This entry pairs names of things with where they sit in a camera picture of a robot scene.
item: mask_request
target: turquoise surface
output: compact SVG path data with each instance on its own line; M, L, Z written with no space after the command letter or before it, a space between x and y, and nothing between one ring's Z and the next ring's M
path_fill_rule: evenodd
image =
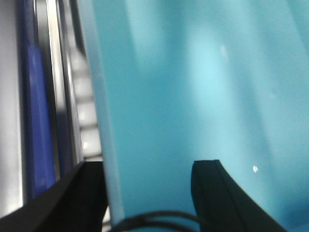
M79 6L114 223L194 213L193 161L219 159L282 226L308 230L308 1Z

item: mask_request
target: blue plastic strip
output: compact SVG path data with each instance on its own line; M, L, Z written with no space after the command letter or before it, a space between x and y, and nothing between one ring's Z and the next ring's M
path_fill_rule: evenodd
M32 130L30 197L35 198L55 183L53 150L45 92L42 58L38 47L28 46L28 96Z

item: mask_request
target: black cable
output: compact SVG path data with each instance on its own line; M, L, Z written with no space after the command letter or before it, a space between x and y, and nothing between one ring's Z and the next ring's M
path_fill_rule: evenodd
M133 229L139 229L139 228L144 228L144 227L159 227L159 228L166 228L166 229L171 229L174 231L180 231L180 232L195 232L194 230L176 224L172 222L166 222L166 221L142 221L138 224L122 224L120 223L113 227L109 232L124 232L124 231L130 231Z
M144 213L137 215L132 218L142 218L142 219L148 219L148 218L154 218L154 217L166 217L166 216L171 216L171 217L180 217L180 218L185 218L188 220L195 221L199 223L200 225L209 227L214 229L214 227L207 221L196 217L194 215L191 215L189 213L181 212L181 211L174 211L174 210L161 210L161 211L154 211L154 212L149 212L149 213Z
M175 224L172 222L160 221L160 220L152 220L153 218L157 217L180 217L189 219L195 222L198 222L201 226L206 226L208 228L214 229L214 227L191 214L181 212L181 211L173 211L173 210L162 210L162 211L154 211L149 213L140 214L134 217L128 217L122 220L120 223L115 225L110 232L122 232L122 231L129 231L132 229L142 228L142 227L162 227L162 228L169 228L177 231L185 231L185 232L193 232L190 228L181 226L179 224Z

